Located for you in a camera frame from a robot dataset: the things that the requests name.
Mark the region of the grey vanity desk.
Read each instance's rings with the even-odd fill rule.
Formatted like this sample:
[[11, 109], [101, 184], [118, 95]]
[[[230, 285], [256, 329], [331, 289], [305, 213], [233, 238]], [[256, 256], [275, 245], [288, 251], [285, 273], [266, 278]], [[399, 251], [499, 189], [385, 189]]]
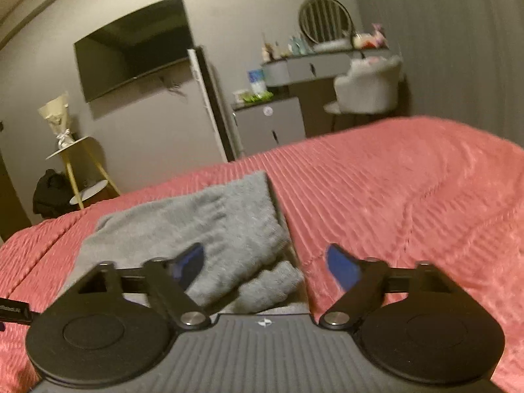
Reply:
[[289, 57], [261, 65], [268, 87], [280, 87], [334, 78], [344, 75], [353, 60], [370, 57], [389, 57], [388, 49], [323, 52], [306, 56]]

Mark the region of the green item on cabinet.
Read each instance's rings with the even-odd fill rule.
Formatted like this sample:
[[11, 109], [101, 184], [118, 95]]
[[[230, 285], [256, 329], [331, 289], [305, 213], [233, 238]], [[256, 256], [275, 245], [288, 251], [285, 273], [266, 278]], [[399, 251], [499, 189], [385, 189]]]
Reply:
[[244, 104], [255, 104], [257, 102], [269, 101], [273, 98], [273, 93], [265, 91], [261, 94], [251, 93], [251, 96], [245, 100]]

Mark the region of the pink ribbed bed blanket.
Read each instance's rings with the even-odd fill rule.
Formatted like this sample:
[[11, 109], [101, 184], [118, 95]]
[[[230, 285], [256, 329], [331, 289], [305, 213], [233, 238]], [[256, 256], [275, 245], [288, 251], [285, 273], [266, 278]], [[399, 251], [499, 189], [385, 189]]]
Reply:
[[200, 169], [22, 230], [1, 248], [1, 295], [43, 310], [104, 215], [265, 171], [306, 275], [310, 308], [341, 297], [328, 244], [394, 267], [439, 266], [500, 323], [493, 375], [523, 389], [523, 151], [459, 122], [393, 118]]

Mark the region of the pink plush toy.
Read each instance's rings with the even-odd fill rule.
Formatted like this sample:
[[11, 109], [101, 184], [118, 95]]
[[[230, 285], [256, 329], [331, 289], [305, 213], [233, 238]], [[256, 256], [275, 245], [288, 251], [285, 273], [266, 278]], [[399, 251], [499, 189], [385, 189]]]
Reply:
[[384, 33], [384, 27], [380, 23], [373, 23], [374, 32], [372, 34], [372, 42], [376, 48], [387, 48], [388, 43]]

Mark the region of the grey sweatpants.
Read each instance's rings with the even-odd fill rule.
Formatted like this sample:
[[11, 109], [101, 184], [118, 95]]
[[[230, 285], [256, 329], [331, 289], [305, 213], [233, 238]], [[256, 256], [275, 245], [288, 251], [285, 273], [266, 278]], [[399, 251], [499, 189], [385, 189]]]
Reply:
[[64, 286], [103, 261], [140, 267], [195, 243], [202, 271], [187, 295], [211, 314], [307, 313], [305, 276], [267, 173], [104, 215], [82, 243]]

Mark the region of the grey bedside cabinet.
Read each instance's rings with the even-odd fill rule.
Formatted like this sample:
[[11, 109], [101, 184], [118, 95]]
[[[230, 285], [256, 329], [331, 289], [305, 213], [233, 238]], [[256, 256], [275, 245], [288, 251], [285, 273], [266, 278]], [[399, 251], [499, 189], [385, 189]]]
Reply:
[[274, 100], [234, 111], [246, 156], [307, 138], [298, 98]]

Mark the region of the teal bottle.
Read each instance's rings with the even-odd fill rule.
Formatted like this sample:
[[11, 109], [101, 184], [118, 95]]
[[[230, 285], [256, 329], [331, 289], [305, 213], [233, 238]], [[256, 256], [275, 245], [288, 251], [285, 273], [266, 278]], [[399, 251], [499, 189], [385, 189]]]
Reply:
[[299, 36], [291, 36], [288, 43], [289, 52], [292, 56], [307, 55], [307, 49]]

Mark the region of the grey upholstered chair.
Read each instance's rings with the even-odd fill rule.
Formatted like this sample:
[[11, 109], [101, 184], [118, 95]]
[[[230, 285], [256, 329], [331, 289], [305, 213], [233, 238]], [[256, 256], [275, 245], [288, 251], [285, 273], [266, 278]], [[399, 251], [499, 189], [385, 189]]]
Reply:
[[336, 100], [324, 106], [330, 115], [378, 115], [397, 108], [403, 60], [398, 55], [352, 60], [334, 79]]

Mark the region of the black bag on floor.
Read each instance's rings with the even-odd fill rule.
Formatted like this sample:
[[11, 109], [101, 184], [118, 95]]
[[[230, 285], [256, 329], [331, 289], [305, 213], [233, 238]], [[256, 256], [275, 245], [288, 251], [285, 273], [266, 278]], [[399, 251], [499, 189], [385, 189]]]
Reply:
[[32, 199], [33, 213], [43, 219], [57, 218], [77, 209], [70, 204], [74, 192], [63, 173], [47, 169], [38, 180]]

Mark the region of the yellow legged side table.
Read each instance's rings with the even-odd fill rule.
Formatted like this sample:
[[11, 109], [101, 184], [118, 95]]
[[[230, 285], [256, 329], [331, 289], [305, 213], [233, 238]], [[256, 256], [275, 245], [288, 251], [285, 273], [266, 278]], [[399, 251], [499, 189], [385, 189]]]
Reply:
[[122, 194], [104, 167], [100, 144], [92, 136], [75, 139], [45, 158], [53, 159], [59, 159], [65, 169], [73, 191], [70, 205], [84, 209], [94, 200]]

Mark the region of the round vanity mirror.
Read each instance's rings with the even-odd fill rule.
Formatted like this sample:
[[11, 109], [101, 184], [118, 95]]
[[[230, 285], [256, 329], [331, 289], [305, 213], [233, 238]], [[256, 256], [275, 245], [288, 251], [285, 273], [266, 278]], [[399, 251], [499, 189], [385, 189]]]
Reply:
[[298, 11], [298, 26], [314, 45], [352, 38], [353, 18], [338, 0], [306, 0]]

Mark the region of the blue white box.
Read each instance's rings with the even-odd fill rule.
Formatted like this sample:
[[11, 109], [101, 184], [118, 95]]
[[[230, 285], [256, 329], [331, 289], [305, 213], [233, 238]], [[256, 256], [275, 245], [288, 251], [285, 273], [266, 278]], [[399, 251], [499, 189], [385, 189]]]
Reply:
[[250, 70], [248, 78], [251, 85], [251, 90], [256, 95], [263, 95], [267, 92], [267, 86], [264, 78], [264, 72], [260, 69]]

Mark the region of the white round container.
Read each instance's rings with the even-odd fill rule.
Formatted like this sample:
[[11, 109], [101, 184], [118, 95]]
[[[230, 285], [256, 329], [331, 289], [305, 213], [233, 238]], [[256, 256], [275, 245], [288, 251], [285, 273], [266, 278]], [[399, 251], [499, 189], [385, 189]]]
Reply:
[[245, 102], [246, 99], [248, 99], [251, 96], [251, 92], [249, 90], [236, 90], [233, 92], [234, 96], [234, 102], [236, 104], [242, 104]]

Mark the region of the white folded panel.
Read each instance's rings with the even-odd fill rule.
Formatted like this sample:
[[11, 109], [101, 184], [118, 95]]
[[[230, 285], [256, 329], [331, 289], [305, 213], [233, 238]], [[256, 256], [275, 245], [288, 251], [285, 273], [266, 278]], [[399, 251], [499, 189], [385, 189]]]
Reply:
[[202, 102], [206, 114], [211, 121], [215, 141], [218, 151], [223, 161], [231, 162], [236, 160], [234, 137], [229, 129], [228, 113], [223, 109], [219, 87], [208, 62], [206, 51], [203, 46], [187, 50], [193, 78], [202, 95]]

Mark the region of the wall mounted black television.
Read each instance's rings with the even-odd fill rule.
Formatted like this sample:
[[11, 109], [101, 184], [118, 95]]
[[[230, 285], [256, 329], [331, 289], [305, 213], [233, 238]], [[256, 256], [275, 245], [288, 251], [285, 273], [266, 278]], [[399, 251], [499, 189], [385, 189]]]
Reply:
[[74, 44], [90, 103], [188, 57], [194, 39], [183, 0], [161, 0], [106, 24]]

